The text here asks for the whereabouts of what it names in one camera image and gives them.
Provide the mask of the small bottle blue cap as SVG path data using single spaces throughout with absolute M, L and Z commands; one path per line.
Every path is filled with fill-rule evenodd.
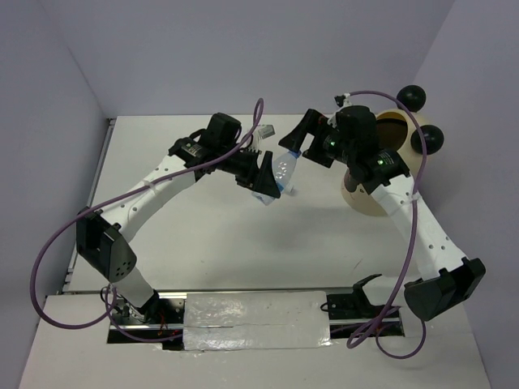
M 275 180 L 281 192 L 281 195 L 285 187 L 292 183 L 292 177 L 296 169 L 298 158 L 301 156 L 301 152 L 288 151 L 285 154 L 277 157 L 272 163 L 272 171 L 274 173 Z

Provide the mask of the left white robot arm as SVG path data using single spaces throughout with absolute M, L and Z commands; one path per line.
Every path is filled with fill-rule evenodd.
M 208 125 L 178 139 L 161 163 L 132 189 L 132 195 L 97 211 L 85 209 L 76 223 L 76 249 L 91 267 L 112 284 L 141 323 L 156 320 L 166 311 L 158 292 L 137 267 L 131 240 L 144 224 L 174 196 L 216 170 L 234 176 L 244 189 L 280 198 L 272 171 L 272 153 L 259 150 L 260 141 L 274 135 L 271 125 L 262 125 L 241 148 L 242 124 L 215 113 Z

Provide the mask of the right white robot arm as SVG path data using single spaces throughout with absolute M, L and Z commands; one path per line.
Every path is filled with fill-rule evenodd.
M 298 152 L 308 135 L 313 140 L 303 156 L 324 167 L 335 161 L 346 164 L 351 189 L 362 186 L 413 243 L 411 258 L 421 277 L 405 284 L 410 310 L 430 321 L 467 300 L 486 268 L 481 259 L 468 258 L 448 237 L 419 195 L 418 179 L 400 155 L 380 146 L 375 115 L 363 105 L 345 107 L 330 118 L 308 109 L 278 144 Z

